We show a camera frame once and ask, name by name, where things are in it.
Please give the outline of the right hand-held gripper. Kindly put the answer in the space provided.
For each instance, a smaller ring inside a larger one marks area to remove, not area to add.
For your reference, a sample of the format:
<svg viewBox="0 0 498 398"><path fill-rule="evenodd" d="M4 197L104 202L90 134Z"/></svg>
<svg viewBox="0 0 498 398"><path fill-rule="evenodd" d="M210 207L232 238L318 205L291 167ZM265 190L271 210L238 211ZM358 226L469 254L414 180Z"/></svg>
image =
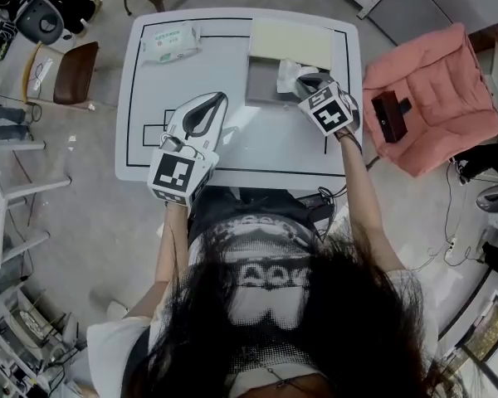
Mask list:
<svg viewBox="0 0 498 398"><path fill-rule="evenodd" d="M360 127L356 99L324 72L301 75L296 79L300 97L298 108L324 136L341 130L354 133Z"/></svg>

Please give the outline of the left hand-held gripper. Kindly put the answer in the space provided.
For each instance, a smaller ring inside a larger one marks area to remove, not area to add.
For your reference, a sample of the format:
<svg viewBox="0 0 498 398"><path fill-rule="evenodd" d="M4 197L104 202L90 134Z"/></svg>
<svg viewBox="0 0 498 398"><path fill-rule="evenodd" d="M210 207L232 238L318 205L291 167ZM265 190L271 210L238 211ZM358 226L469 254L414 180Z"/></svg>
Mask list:
<svg viewBox="0 0 498 398"><path fill-rule="evenodd" d="M213 92L174 111L149 166L148 187L155 197L192 206L219 162L216 148L227 109L227 95Z"/></svg>

